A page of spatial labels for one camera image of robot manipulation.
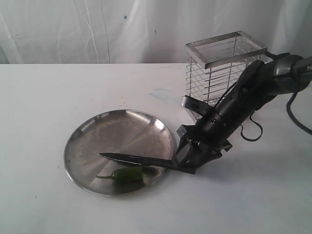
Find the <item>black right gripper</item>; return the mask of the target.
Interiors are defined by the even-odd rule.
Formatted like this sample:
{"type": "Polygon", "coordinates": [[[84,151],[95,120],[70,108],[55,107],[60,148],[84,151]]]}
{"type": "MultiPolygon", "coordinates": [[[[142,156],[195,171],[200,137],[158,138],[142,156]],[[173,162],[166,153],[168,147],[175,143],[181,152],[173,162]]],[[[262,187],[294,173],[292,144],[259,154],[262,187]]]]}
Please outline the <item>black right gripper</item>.
{"type": "Polygon", "coordinates": [[[194,170],[222,157],[232,148],[228,137],[255,110],[273,97],[268,95],[267,85],[273,77],[273,63],[260,60],[249,65],[240,75],[236,85],[224,99],[196,124],[202,139],[197,141],[194,125],[181,125],[176,133],[180,137],[172,161],[176,167],[194,170]]]}

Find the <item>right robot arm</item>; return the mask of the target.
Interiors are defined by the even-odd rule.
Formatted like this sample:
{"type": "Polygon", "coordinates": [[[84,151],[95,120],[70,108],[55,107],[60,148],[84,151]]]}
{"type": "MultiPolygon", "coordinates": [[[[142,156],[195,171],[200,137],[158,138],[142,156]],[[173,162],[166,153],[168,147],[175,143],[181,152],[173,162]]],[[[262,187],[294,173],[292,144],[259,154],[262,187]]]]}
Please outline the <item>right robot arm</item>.
{"type": "Polygon", "coordinates": [[[202,117],[195,125],[182,125],[180,142],[173,156],[177,170],[193,174],[202,165],[219,159],[232,147],[229,136],[251,118],[255,111],[278,95],[291,94],[286,104],[292,122],[308,134],[312,131],[292,113],[291,105],[312,80],[312,59],[284,53],[272,55],[272,61],[252,62],[214,106],[193,99],[193,111],[202,117]]]}

